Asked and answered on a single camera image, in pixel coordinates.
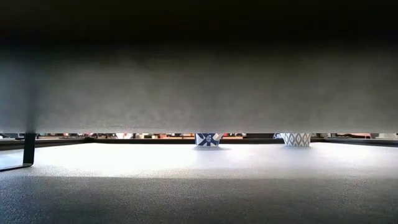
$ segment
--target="geometric pattern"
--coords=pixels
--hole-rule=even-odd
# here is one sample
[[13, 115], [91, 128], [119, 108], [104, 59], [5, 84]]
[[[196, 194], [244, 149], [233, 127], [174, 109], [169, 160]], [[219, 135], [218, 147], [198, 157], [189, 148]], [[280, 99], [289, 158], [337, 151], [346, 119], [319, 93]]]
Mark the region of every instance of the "geometric pattern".
[[281, 133], [286, 146], [305, 147], [311, 142], [311, 133]]
[[220, 143], [220, 139], [215, 139], [214, 136], [216, 133], [196, 133], [195, 134], [195, 144], [197, 146], [218, 146]]

